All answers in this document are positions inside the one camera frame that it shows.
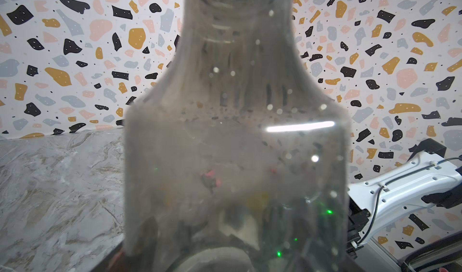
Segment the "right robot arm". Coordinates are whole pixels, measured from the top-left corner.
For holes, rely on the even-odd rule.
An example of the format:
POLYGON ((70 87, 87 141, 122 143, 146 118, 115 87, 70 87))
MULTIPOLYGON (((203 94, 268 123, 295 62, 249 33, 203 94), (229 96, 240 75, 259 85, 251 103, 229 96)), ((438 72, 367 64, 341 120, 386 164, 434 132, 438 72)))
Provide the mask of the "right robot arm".
POLYGON ((416 238, 420 249, 399 260, 373 236, 406 216, 421 231, 429 229, 417 212, 434 207, 450 209, 462 203, 462 170, 447 158, 446 146, 426 139, 412 148, 402 166, 348 186, 350 197, 345 272, 459 272, 462 234, 456 232, 431 243, 416 238))

